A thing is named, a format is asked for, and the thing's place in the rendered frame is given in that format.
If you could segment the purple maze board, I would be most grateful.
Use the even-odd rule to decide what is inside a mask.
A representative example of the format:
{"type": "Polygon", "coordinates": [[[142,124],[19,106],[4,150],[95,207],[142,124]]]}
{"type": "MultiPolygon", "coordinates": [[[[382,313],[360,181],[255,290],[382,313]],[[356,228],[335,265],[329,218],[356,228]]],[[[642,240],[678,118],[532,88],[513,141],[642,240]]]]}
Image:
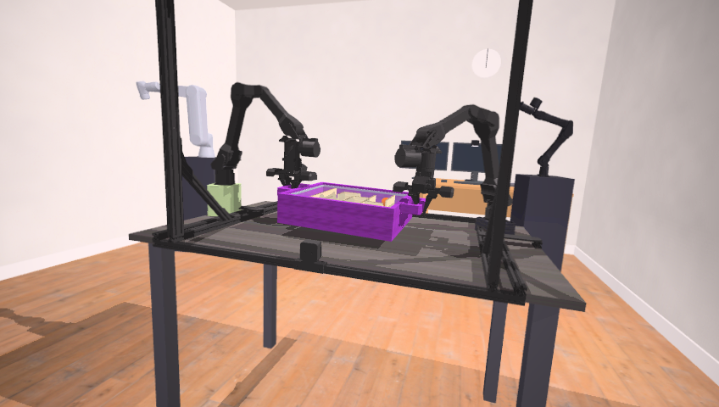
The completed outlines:
{"type": "Polygon", "coordinates": [[[414,204],[408,192],[336,183],[300,183],[277,188],[277,223],[391,242],[421,215],[426,199],[414,204]]]}

